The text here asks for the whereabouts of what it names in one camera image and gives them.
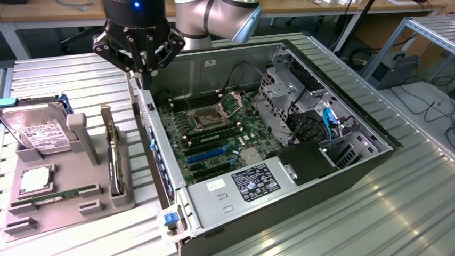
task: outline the ram module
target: ram module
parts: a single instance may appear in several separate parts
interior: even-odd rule
[[[235,124],[230,124],[210,130],[205,130],[199,133],[186,135],[183,138],[187,140],[189,147],[193,148],[238,136],[242,134],[242,131],[242,123],[238,122]]]
[[[17,206],[30,204],[30,203],[45,204],[45,202],[51,203],[51,202],[57,202],[61,200],[71,199],[71,198],[75,198],[79,196],[79,192],[87,190],[87,189],[93,189],[95,187],[97,187],[97,185],[91,184],[91,185],[81,187],[81,188],[75,188],[75,189],[71,189],[67,191],[62,191],[62,192],[57,192],[57,193],[53,193],[49,195],[38,196],[38,197],[34,197],[31,199],[21,200],[21,201],[13,202],[11,207],[17,207]]]

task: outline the power supply label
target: power supply label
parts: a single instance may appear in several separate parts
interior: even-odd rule
[[[257,200],[282,188],[266,164],[238,172],[233,175],[233,179],[247,202]]]
[[[45,124],[21,128],[30,143],[38,150],[55,149],[70,145],[61,124]]]

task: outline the blue pcie slot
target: blue pcie slot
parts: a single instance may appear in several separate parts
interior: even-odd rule
[[[207,153],[205,154],[201,154],[198,156],[193,156],[193,157],[189,157],[187,159],[187,163],[191,164],[191,163],[195,163],[195,162],[199,162],[207,158],[211,158],[214,156],[219,156],[219,155],[223,155],[226,153],[229,149],[229,145],[225,146],[223,148],[221,149],[217,149],[217,150],[213,150],[213,151],[209,151]]]

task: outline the blue cable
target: blue cable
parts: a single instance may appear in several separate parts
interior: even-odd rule
[[[330,129],[330,122],[338,124],[339,121],[337,120],[331,108],[325,108],[322,112],[322,119],[325,120],[325,125],[329,131],[329,139],[333,140],[333,130]]]

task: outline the white sticker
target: white sticker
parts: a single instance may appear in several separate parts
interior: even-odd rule
[[[226,187],[226,183],[223,179],[215,180],[207,183],[209,191],[218,190],[219,188]]]
[[[53,202],[61,201],[61,200],[63,200],[63,196],[57,196],[55,198],[45,199],[42,201],[35,202],[34,205],[49,204],[49,203],[53,203]]]
[[[70,145],[61,124],[45,124],[23,127],[21,131],[38,150],[55,149]]]
[[[206,67],[215,66],[215,65],[217,65],[217,60],[206,61]]]
[[[206,141],[210,141],[210,140],[215,140],[215,139],[218,139],[221,136],[219,135],[215,135],[215,136],[213,136],[213,137],[209,137],[209,138],[206,138],[206,139],[202,139],[201,140],[201,143],[203,143],[203,142],[206,142]]]

